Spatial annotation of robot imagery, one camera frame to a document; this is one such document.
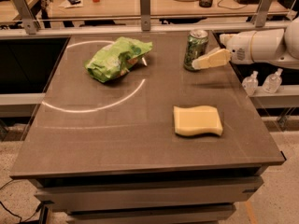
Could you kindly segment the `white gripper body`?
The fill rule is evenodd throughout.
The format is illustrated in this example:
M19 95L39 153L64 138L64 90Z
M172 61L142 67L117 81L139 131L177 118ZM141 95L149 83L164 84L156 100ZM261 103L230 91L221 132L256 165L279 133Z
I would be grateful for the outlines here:
M231 52L231 62L234 64L252 64L251 40L255 31L238 34L221 34L220 42Z

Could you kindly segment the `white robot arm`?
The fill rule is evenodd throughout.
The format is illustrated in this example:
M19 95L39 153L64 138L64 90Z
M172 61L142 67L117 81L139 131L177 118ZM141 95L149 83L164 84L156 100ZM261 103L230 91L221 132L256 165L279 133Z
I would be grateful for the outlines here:
M278 67L298 64L299 18L286 28L221 34L224 49L215 48L192 61L195 70L234 64L270 63Z

